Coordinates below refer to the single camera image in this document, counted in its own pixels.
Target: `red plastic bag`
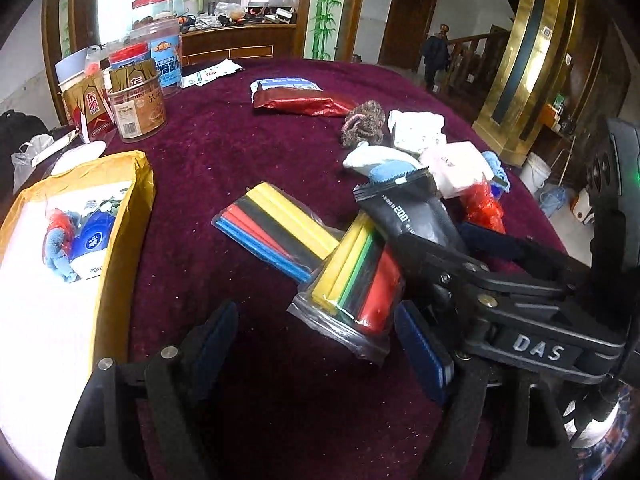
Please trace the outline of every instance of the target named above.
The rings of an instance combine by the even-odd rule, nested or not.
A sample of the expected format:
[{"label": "red plastic bag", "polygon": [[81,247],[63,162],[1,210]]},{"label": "red plastic bag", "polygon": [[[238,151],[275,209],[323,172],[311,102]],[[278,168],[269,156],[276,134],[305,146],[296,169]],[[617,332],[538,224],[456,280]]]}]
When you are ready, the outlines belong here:
[{"label": "red plastic bag", "polygon": [[321,90],[285,87],[262,90],[260,86],[254,95],[254,108],[313,117],[346,117],[356,106],[348,97]]},{"label": "red plastic bag", "polygon": [[465,221],[505,234],[500,203],[491,194],[491,186],[485,180],[465,190],[460,197],[466,209]]}]

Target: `person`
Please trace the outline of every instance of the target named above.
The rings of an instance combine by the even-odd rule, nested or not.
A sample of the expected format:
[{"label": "person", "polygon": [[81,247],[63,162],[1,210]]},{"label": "person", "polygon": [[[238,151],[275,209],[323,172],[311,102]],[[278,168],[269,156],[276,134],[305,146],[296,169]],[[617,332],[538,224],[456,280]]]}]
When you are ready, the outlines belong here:
[{"label": "person", "polygon": [[449,68],[449,25],[440,25],[440,31],[428,37],[422,44],[421,54],[424,57],[424,82],[427,90],[433,90],[436,72]]}]

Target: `maroon tablecloth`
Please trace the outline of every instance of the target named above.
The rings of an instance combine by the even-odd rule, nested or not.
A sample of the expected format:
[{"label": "maroon tablecloth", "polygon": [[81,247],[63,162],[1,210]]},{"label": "maroon tablecloth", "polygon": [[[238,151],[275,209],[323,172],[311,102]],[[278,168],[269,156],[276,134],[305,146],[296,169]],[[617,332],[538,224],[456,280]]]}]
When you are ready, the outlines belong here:
[{"label": "maroon tablecloth", "polygon": [[[363,178],[342,168],[340,119],[254,112],[249,84],[300,76],[385,110],[442,114],[449,141],[486,145],[425,91],[364,64],[246,60],[246,71],[166,102],[169,121],[154,137],[108,153],[142,150],[158,194],[146,232],[131,309],[130,357],[175,344],[220,301],[239,305],[238,337],[200,420],[207,447],[228,480],[407,480],[440,420],[395,338],[382,369],[286,313],[296,285],[249,254],[210,221],[247,187],[266,180],[331,226],[356,216],[351,190]],[[502,199],[509,234],[560,240],[529,192],[510,174]],[[478,478],[488,429],[466,476]]]}]

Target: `counter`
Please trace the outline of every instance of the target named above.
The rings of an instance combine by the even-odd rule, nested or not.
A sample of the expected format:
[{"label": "counter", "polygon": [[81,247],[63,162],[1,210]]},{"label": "counter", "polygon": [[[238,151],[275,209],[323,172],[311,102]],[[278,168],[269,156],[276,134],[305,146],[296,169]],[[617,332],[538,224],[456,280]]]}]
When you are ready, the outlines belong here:
[{"label": "counter", "polygon": [[263,23],[195,30],[182,35],[182,66],[226,58],[294,57],[296,25]]}]

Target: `dark jacket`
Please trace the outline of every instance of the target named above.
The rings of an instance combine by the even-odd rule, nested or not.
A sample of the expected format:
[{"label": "dark jacket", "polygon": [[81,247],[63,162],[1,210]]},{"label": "dark jacket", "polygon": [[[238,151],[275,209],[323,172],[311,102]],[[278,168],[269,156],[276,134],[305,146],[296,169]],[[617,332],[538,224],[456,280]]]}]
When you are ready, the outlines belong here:
[{"label": "dark jacket", "polygon": [[428,37],[422,44],[424,65],[431,70],[442,70],[449,66],[449,42],[437,36]]}]

